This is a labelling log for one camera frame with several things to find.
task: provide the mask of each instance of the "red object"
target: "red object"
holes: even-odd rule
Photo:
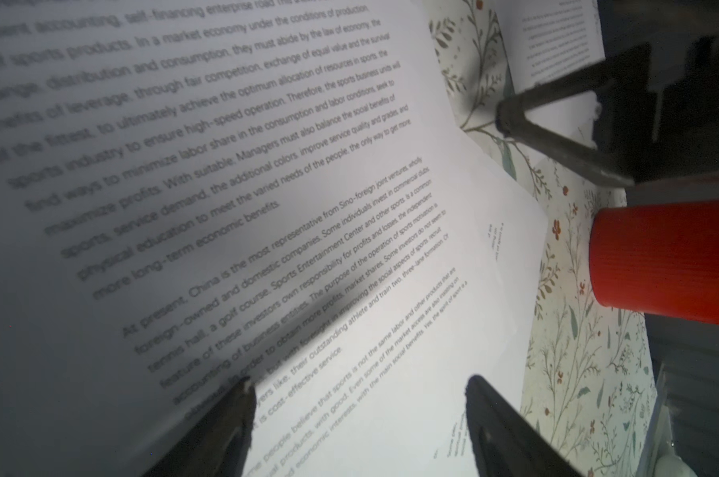
[[[719,201],[601,210],[590,281],[603,306],[719,324]]]

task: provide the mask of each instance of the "floral tablecloth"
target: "floral tablecloth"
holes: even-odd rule
[[[632,475],[657,396],[646,327],[642,314],[595,301],[588,268],[593,217],[624,205],[624,191],[594,186],[498,133],[496,105],[513,85],[491,0],[424,5],[458,125],[550,219],[521,414],[583,475]]]

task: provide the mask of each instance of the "table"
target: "table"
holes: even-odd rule
[[[646,326],[640,313],[595,301],[588,267],[593,217],[625,205],[624,191],[594,186],[498,133],[494,111],[513,85],[492,0],[424,6],[457,124],[550,219],[521,414],[582,475],[633,475],[657,396]]]

